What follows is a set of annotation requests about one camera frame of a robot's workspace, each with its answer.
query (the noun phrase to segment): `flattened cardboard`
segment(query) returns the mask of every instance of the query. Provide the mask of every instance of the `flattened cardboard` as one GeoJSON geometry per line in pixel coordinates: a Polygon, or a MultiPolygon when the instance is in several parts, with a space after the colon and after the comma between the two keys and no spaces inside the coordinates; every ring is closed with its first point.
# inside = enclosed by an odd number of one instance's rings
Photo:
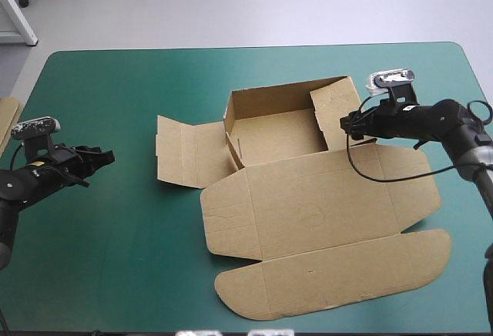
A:
{"type": "Polygon", "coordinates": [[[10,130],[22,112],[21,104],[13,97],[0,99],[0,156],[10,140],[10,130]]]}
{"type": "Polygon", "coordinates": [[[223,123],[190,126],[158,116],[158,180],[204,188],[234,173],[223,123]]]}
{"type": "Polygon", "coordinates": [[[328,149],[339,150],[344,131],[327,117],[359,104],[351,79],[340,76],[232,91],[223,126],[159,116],[158,179],[204,188],[245,166],[327,150],[324,135],[328,149]]]}
{"type": "MultiPolygon", "coordinates": [[[[375,183],[348,163],[339,118],[359,105],[351,79],[337,77],[233,91],[223,123],[159,117],[159,179],[207,186],[209,250],[263,260],[217,276],[218,295],[236,313],[267,320],[319,311],[412,290],[443,271],[446,232],[401,234],[439,208],[433,177],[375,183]]],[[[421,151],[367,144],[352,153],[375,177],[430,170],[421,151]]]]}
{"type": "MultiPolygon", "coordinates": [[[[355,146],[352,156],[377,178],[430,171],[421,151],[402,147],[355,146]]],[[[257,260],[399,234],[441,205],[433,177],[371,182],[345,150],[247,166],[207,187],[200,202],[209,251],[257,260]]]]}
{"type": "Polygon", "coordinates": [[[266,260],[216,277],[239,315],[273,320],[422,287],[444,270],[451,238],[427,230],[266,260]]]}

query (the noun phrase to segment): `table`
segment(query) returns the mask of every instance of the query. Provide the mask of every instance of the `table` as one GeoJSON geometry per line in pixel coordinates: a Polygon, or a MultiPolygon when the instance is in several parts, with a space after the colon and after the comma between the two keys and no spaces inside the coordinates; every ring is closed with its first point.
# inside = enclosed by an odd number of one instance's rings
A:
{"type": "MultiPolygon", "coordinates": [[[[218,121],[231,89],[342,75],[353,77],[364,98],[368,74],[397,67],[415,71],[423,104],[484,98],[461,47],[451,42],[52,55],[22,119],[54,116],[62,125],[55,141],[113,149],[116,162],[91,177],[87,190],[66,188],[21,213],[12,262],[0,272],[0,305],[11,328],[488,331],[481,276],[493,223],[474,185],[456,172],[436,177],[443,206],[411,228],[442,227],[452,236],[450,262],[436,281],[269,322],[241,318],[216,296],[216,274],[250,261],[207,251],[200,191],[156,179],[157,114],[218,121]]],[[[450,163],[438,144],[423,150],[433,169],[450,163]]]]}

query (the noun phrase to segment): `chair wheel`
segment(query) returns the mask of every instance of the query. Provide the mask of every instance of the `chair wheel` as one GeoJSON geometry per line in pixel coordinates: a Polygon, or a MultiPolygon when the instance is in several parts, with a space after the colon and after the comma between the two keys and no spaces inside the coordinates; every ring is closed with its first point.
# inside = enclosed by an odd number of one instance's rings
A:
{"type": "Polygon", "coordinates": [[[28,7],[29,0],[18,0],[18,5],[21,7],[28,7]]]}

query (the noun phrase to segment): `rounded cardboard flap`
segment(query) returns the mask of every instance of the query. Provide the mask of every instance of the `rounded cardboard flap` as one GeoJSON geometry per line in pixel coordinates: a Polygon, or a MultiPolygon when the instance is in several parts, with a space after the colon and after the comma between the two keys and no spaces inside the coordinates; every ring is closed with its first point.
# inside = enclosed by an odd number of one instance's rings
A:
{"type": "Polygon", "coordinates": [[[422,287],[450,252],[445,230],[398,234],[229,270],[215,288],[235,313],[273,320],[422,287]]]}

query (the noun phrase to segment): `cardboard sheet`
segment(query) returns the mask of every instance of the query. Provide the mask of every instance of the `cardboard sheet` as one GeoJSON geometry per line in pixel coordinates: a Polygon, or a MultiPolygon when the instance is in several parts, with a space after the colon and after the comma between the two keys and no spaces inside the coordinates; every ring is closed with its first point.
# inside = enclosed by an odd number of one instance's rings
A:
{"type": "Polygon", "coordinates": [[[158,116],[158,180],[204,188],[236,171],[221,122],[190,126],[158,116]]]}
{"type": "Polygon", "coordinates": [[[414,290],[440,275],[450,250],[444,230],[399,234],[229,270],[215,288],[239,315],[272,320],[414,290]]]}
{"type": "MultiPolygon", "coordinates": [[[[443,271],[446,232],[401,234],[441,205],[433,177],[375,183],[351,168],[339,119],[359,105],[341,76],[232,91],[222,123],[158,118],[158,178],[206,187],[209,251],[263,260],[217,276],[218,295],[236,313],[266,320],[319,311],[412,290],[443,271]]],[[[421,151],[351,150],[371,176],[430,171],[421,151]]]]}
{"type": "Polygon", "coordinates": [[[10,130],[22,112],[21,104],[13,97],[0,99],[0,156],[10,140],[10,130]]]}
{"type": "MultiPolygon", "coordinates": [[[[413,149],[370,144],[352,155],[380,178],[430,170],[413,149]]],[[[352,170],[345,150],[247,166],[200,201],[209,251],[257,260],[398,234],[441,205],[433,177],[371,182],[352,170]]]]}

